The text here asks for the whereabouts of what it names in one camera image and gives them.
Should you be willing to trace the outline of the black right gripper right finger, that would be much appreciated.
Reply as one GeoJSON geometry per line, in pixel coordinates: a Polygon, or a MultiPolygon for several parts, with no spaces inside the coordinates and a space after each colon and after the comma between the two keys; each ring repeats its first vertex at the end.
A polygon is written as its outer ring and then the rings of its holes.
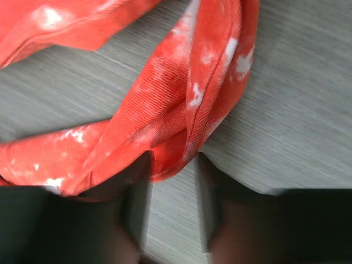
{"type": "Polygon", "coordinates": [[[273,253],[275,198],[257,192],[196,155],[203,247],[208,253],[273,253]]]}

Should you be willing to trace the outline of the orange tie-dye trousers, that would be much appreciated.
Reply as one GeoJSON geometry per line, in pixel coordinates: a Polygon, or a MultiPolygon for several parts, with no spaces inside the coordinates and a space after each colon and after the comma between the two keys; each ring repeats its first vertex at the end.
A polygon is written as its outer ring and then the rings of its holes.
{"type": "MultiPolygon", "coordinates": [[[[156,1],[1,1],[1,67],[53,45],[96,50],[156,1]]],[[[60,195],[117,192],[122,170],[151,151],[151,178],[183,169],[241,98],[259,1],[192,1],[115,115],[1,145],[1,185],[60,195]]]]}

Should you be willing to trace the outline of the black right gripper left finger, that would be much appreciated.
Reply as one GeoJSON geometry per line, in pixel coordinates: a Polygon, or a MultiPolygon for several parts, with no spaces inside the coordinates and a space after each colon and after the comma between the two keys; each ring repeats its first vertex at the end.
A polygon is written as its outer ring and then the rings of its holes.
{"type": "Polygon", "coordinates": [[[149,206],[151,167],[151,152],[146,151],[121,172],[78,195],[80,199],[94,202],[121,197],[118,225],[140,251],[149,206]]]}

